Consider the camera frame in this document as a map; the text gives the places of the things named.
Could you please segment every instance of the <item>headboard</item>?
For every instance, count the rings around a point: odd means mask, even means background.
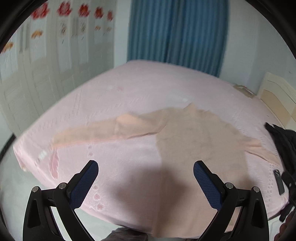
[[[267,72],[257,96],[283,128],[296,131],[296,90],[285,79]]]

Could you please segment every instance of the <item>cabinet door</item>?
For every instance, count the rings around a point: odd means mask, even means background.
[[[116,0],[92,0],[89,24],[90,74],[94,77],[114,67]]]
[[[90,1],[73,2],[71,52],[76,75],[75,87],[90,79],[89,73],[89,20],[91,16]]]
[[[25,78],[39,116],[60,99],[50,41],[53,10],[54,1],[48,1],[24,22]]]
[[[37,118],[23,66],[24,24],[0,54],[0,107],[10,130],[19,136]]]
[[[55,3],[51,31],[52,57],[58,91],[64,96],[90,78],[88,51],[84,48],[88,37],[78,45],[78,10],[81,2],[60,0]]]

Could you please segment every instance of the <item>floor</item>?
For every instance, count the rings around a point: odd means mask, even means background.
[[[16,241],[22,240],[25,210],[31,189],[34,186],[40,186],[41,189],[45,189],[30,172],[24,172],[20,169],[13,149],[10,148],[0,164],[0,205],[8,230]],[[76,209],[75,212],[95,240],[104,239],[112,230],[118,227],[95,218],[80,209]],[[55,208],[53,208],[53,213],[63,238],[71,241]],[[279,231],[281,222],[279,221],[279,217],[277,217],[268,223],[270,241],[273,241],[274,236]],[[156,239],[151,236],[149,237],[149,241],[156,240],[181,241],[182,239]]]

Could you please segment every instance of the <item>mattress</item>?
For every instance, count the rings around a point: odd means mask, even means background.
[[[228,82],[180,66],[131,61],[86,82],[44,113],[14,145],[23,170],[44,186],[68,182],[91,159],[99,175],[81,209],[102,220],[151,232],[158,202],[162,161],[155,136],[107,143],[81,143],[53,150],[52,139],[66,128],[114,118],[125,113],[144,114],[194,103],[232,124],[244,135],[257,138],[278,155],[264,123],[279,125],[257,97],[246,97]],[[280,196],[273,175],[283,171],[246,153],[249,178],[261,189],[268,217],[288,201]]]

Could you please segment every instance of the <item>blue gripper pad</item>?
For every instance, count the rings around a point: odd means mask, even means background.
[[[211,207],[219,211],[222,207],[221,193],[198,162],[194,163],[193,174]]]
[[[71,190],[71,193],[69,196],[70,207],[72,208],[72,210],[74,210],[75,208],[79,208],[81,206],[92,184],[94,183],[98,173],[99,173],[98,164],[95,161],[89,161],[87,165],[83,168],[83,170],[79,174],[76,174],[78,175],[77,177],[80,177],[79,176],[80,174],[82,175],[78,183]]]

